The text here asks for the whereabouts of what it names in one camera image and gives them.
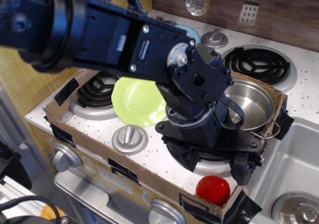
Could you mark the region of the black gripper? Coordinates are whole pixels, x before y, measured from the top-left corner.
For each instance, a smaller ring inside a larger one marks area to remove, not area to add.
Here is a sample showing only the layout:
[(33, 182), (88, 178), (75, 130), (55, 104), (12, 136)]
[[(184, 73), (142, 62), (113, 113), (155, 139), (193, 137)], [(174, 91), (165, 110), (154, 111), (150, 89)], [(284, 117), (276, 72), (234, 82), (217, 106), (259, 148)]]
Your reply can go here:
[[(205, 151), (259, 151), (262, 142), (249, 133), (236, 128), (225, 129), (229, 121), (229, 107), (222, 102), (201, 117), (186, 119), (170, 107), (166, 108), (167, 121), (159, 122), (155, 129), (162, 135), (171, 156), (185, 169), (193, 172), (199, 161), (199, 150)], [(239, 186), (246, 186), (256, 163), (248, 153), (238, 153), (230, 163), (231, 175)]]

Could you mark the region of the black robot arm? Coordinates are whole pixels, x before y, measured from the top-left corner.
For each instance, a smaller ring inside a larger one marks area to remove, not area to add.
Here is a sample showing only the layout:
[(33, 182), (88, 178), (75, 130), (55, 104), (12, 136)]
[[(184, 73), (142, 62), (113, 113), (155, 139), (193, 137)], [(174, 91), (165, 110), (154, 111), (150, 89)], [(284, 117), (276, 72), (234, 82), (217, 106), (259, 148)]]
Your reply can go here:
[(244, 113), (224, 93), (234, 82), (221, 56), (148, 17), (139, 0), (0, 0), (0, 44), (43, 73), (74, 66), (155, 81), (167, 105), (156, 131), (188, 170), (200, 153), (217, 153), (245, 186), (262, 164), (249, 147), (261, 142), (241, 129)]

